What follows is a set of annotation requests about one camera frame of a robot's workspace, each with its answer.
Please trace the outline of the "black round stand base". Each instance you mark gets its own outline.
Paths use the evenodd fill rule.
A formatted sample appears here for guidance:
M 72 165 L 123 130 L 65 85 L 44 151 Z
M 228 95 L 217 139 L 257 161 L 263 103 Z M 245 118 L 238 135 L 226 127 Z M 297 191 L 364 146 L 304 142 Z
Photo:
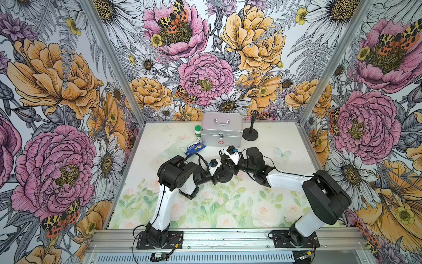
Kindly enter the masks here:
M 242 137 L 247 141 L 255 141 L 258 138 L 258 132 L 253 128 L 246 128 L 242 132 Z

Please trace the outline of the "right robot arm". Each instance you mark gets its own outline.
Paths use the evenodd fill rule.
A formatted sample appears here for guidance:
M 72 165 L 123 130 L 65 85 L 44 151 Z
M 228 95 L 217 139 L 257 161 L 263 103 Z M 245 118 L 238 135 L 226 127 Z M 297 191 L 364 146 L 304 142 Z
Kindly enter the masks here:
M 288 234 L 280 238 L 293 247 L 305 246 L 315 231 L 326 224 L 335 224 L 352 203 L 347 192 L 323 169 L 313 174 L 283 172 L 275 166 L 267 165 L 257 147 L 247 149 L 246 156 L 234 146 L 229 146 L 225 152 L 233 162 L 234 174 L 244 171 L 259 185 L 302 191 L 305 194 L 311 210 L 296 220 Z

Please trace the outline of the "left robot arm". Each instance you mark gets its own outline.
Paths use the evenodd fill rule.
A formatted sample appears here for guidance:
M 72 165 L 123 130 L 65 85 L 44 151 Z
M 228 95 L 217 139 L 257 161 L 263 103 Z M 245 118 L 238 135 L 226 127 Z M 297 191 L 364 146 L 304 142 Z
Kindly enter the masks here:
M 155 248 L 162 248 L 168 240 L 170 215 L 176 194 L 192 200 L 199 192 L 199 185 L 211 181 L 216 184 L 220 178 L 221 162 L 212 160 L 206 168 L 187 161 L 177 155 L 163 163 L 157 173 L 159 197 L 154 216 L 146 225 L 147 242 Z

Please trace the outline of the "black stand pole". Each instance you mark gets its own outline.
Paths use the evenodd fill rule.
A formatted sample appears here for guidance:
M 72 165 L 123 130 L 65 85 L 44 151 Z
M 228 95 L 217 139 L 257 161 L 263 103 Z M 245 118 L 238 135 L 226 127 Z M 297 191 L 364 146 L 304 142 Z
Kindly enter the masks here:
M 223 165 L 225 168 L 230 169 L 230 162 L 231 162 L 231 159 L 230 159 L 229 155 L 228 155 L 228 154 L 226 154 L 224 151 L 220 150 L 220 151 L 219 151 L 219 156 L 220 156 L 220 161 L 221 161 L 222 165 Z

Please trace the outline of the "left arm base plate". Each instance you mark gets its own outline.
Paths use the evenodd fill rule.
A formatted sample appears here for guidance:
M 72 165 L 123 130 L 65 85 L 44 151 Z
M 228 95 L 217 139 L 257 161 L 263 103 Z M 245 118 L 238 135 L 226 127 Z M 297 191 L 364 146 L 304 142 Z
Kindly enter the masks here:
M 167 231 L 150 234 L 146 231 L 140 233 L 137 242 L 137 250 L 152 249 L 181 249 L 183 244 L 183 231 Z

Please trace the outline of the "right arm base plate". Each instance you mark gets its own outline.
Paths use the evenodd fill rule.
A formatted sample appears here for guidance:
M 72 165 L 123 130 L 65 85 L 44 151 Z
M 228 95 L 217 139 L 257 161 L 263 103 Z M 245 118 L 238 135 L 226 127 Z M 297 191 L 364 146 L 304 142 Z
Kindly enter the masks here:
M 320 243 L 316 233 L 308 237 L 299 232 L 288 229 L 277 229 L 268 233 L 268 238 L 273 241 L 275 248 L 318 248 Z

